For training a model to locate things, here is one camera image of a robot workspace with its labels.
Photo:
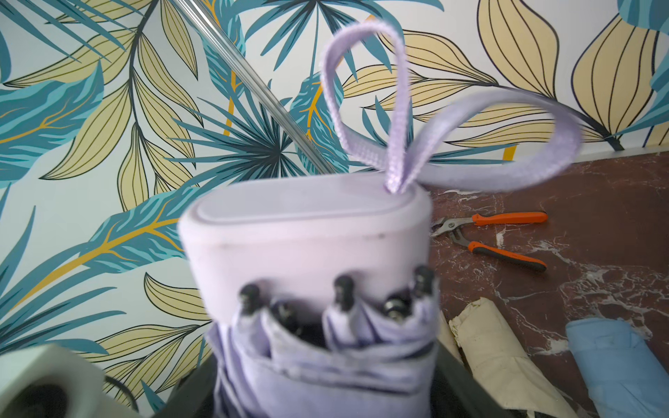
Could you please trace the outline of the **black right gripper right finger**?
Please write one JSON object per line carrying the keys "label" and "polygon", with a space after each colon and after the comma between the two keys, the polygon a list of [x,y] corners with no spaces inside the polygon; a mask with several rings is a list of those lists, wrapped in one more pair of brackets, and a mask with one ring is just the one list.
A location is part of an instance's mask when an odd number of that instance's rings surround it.
{"label": "black right gripper right finger", "polygon": [[430,388],[431,417],[512,417],[474,380],[442,343],[437,341],[435,347],[436,366]]}

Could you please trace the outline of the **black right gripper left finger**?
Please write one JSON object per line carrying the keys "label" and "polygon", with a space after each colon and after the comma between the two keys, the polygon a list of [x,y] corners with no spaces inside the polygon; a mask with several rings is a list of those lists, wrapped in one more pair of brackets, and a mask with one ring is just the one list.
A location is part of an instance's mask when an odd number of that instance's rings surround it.
{"label": "black right gripper left finger", "polygon": [[184,380],[154,418],[212,418],[217,362],[212,355]]}

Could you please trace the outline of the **lilac umbrella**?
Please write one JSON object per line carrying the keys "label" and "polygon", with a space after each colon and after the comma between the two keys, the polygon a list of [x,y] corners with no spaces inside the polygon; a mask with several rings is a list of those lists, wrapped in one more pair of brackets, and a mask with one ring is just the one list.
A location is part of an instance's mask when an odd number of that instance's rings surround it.
{"label": "lilac umbrella", "polygon": [[[385,145],[341,120],[336,68],[355,44],[388,38],[397,99]],[[491,92],[451,104],[409,137],[402,37],[383,21],[344,27],[327,48],[322,94],[344,151],[367,172],[225,186],[181,216],[179,238],[205,309],[217,362],[215,417],[431,417],[439,282],[428,265],[426,186],[508,192],[562,172],[582,134],[564,109],[532,93]],[[533,158],[497,167],[437,167],[461,124],[494,105],[550,113]]]}

